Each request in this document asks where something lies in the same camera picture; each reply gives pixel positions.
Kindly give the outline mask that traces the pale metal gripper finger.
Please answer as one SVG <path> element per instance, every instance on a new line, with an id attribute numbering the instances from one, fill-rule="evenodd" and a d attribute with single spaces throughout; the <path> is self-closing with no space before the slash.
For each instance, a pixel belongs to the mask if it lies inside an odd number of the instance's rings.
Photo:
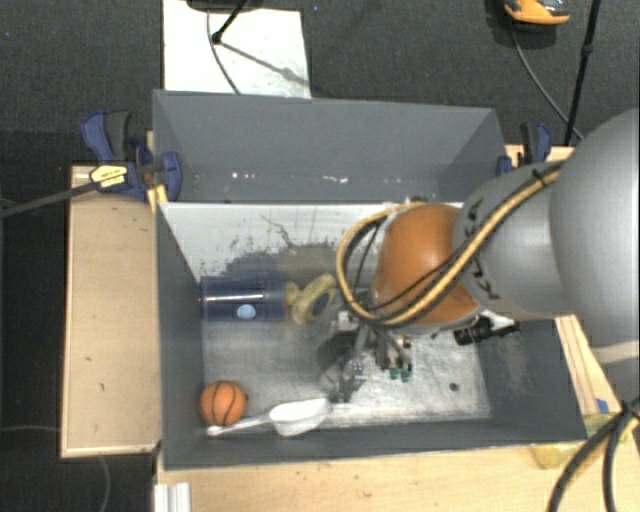
<path id="1" fill-rule="evenodd" d="M 348 360 L 341 372 L 338 387 L 338 402 L 349 403 L 353 395 L 367 381 L 364 362 L 360 359 Z"/>
<path id="2" fill-rule="evenodd" d="M 326 393 L 343 393 L 345 389 L 344 368 L 332 365 L 320 377 L 320 386 Z"/>

